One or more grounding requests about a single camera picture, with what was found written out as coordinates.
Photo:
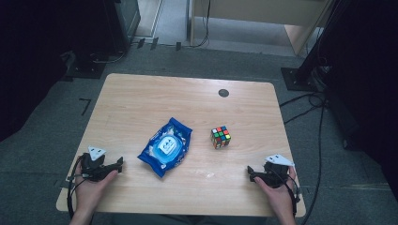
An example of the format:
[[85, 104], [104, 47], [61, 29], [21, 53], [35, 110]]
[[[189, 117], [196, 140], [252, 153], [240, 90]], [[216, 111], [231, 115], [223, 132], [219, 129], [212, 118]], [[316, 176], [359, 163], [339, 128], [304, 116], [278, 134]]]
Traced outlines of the person's right hand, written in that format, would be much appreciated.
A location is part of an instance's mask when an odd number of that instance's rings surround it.
[[291, 169], [291, 178], [288, 180], [287, 186], [271, 188], [260, 179], [255, 179], [256, 184], [264, 191], [268, 197], [268, 202], [277, 217], [294, 216], [292, 199], [289, 190], [294, 189], [294, 180], [296, 178], [295, 169]]

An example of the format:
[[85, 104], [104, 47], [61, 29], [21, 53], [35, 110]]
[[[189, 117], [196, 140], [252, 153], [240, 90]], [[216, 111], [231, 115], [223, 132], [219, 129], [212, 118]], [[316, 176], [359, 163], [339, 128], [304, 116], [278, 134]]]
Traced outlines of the black cabinet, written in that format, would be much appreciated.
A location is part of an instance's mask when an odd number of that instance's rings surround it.
[[110, 33], [109, 53], [125, 53], [141, 21], [138, 0], [103, 0], [103, 3]]

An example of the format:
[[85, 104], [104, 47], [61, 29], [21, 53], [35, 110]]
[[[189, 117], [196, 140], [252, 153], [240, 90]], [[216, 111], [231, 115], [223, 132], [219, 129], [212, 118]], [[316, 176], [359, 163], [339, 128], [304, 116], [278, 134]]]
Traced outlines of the blue wet wipes pack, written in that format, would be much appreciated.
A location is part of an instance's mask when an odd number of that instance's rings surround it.
[[177, 167], [189, 151], [192, 129], [174, 117], [148, 141], [138, 156], [160, 178]]

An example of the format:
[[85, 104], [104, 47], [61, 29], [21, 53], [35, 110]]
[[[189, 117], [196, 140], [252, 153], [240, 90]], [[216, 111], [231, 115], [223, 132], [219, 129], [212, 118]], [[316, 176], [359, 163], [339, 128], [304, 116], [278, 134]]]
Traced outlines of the person's left hand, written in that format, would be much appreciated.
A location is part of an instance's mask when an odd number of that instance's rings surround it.
[[103, 180], [92, 182], [83, 179], [81, 170], [81, 165], [78, 165], [76, 169], [77, 176], [75, 177], [76, 210], [74, 215], [93, 216], [102, 196], [105, 193], [105, 189], [117, 177], [118, 172], [110, 172]]

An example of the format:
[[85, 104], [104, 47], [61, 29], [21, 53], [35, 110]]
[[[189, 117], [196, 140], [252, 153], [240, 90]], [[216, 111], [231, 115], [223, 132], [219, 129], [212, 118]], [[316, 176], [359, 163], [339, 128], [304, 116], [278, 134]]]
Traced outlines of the black stand base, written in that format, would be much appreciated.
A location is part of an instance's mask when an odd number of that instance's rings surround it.
[[73, 78], [99, 79], [105, 69], [105, 64], [94, 62], [92, 59], [84, 60], [73, 51], [64, 52], [61, 59], [67, 67], [65, 81], [71, 81]]

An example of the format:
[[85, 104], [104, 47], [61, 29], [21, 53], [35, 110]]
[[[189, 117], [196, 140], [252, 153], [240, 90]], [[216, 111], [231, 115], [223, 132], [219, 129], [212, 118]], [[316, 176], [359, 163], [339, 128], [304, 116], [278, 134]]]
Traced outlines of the black metal stand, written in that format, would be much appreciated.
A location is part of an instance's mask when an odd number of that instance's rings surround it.
[[322, 33], [317, 37], [316, 43], [306, 56], [302, 65], [298, 68], [282, 67], [281, 73], [286, 88], [291, 91], [316, 92], [317, 87], [314, 84], [313, 71], [318, 67], [323, 67], [328, 63], [326, 52], [323, 47], [331, 37], [331, 32], [338, 20], [342, 17], [346, 8], [345, 0], [330, 0], [328, 11], [324, 12], [326, 19]]

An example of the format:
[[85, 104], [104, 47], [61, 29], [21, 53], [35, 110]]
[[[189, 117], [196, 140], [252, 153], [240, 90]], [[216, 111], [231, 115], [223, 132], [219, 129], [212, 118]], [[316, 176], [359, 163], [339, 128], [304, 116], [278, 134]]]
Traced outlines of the colourful puzzle cube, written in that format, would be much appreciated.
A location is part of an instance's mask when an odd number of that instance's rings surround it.
[[227, 146], [231, 141], [231, 134], [226, 126], [215, 127], [210, 132], [210, 139], [215, 149]]

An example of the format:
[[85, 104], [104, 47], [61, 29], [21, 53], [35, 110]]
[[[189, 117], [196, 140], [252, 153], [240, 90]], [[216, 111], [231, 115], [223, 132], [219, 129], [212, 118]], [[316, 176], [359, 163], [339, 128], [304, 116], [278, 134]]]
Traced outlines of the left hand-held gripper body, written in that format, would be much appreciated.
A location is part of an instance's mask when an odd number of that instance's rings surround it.
[[104, 159], [106, 151], [89, 145], [87, 152], [82, 155], [82, 176], [90, 181], [98, 182], [106, 177]]

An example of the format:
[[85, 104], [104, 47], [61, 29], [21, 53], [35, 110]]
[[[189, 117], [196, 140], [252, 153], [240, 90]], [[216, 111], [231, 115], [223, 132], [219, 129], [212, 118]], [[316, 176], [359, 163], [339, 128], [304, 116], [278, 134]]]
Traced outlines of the angled black tape mark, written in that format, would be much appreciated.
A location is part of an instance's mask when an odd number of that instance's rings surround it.
[[84, 116], [85, 113], [86, 113], [87, 110], [88, 110], [88, 107], [89, 107], [89, 105], [90, 105], [92, 99], [80, 97], [80, 98], [79, 98], [79, 101], [81, 101], [81, 102], [84, 103], [84, 109], [83, 109], [83, 111], [81, 112], [81, 116]]

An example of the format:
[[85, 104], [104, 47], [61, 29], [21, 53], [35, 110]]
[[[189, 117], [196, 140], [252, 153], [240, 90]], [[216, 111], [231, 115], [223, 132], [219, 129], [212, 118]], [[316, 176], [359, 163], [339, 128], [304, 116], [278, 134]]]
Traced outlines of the person's lap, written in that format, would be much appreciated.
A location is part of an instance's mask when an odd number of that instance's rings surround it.
[[116, 214], [112, 225], [266, 225], [265, 217]]

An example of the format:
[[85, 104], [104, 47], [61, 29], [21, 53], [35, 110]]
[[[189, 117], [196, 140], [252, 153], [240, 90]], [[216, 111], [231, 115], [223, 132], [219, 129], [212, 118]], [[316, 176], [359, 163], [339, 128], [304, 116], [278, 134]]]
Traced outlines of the dark curtain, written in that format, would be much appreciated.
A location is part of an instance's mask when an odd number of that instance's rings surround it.
[[398, 0], [336, 0], [317, 47], [344, 147], [374, 159], [398, 201]]
[[67, 27], [88, 0], [0, 0], [0, 142], [18, 132], [67, 72]]

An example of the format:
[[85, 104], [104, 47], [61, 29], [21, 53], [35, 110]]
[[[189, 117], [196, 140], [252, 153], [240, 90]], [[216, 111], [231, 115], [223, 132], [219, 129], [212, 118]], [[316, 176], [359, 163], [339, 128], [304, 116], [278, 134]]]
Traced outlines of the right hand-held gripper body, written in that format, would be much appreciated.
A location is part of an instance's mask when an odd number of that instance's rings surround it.
[[260, 179], [270, 188], [280, 188], [288, 185], [291, 178], [290, 170], [295, 164], [283, 155], [276, 154], [265, 158], [263, 171], [257, 173], [254, 179]]

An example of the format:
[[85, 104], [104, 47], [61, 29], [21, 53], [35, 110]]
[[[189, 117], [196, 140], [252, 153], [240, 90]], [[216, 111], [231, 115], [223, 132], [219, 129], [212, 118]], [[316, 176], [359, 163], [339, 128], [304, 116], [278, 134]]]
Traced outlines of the light wooden furniture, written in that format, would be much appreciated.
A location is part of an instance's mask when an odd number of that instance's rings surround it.
[[296, 55], [316, 27], [324, 26], [335, 0], [189, 0], [190, 44], [194, 44], [195, 19], [210, 18], [283, 24]]

